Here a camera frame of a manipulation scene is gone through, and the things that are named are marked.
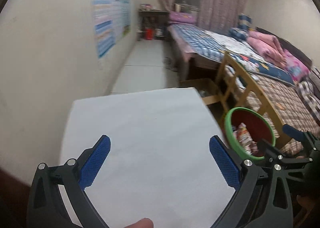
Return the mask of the person's left hand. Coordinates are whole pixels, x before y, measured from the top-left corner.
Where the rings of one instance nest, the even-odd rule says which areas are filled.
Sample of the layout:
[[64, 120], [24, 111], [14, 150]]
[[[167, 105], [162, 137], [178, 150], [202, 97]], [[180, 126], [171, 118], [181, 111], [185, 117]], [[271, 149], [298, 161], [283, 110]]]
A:
[[153, 228], [153, 222], [149, 218], [143, 218], [125, 228]]

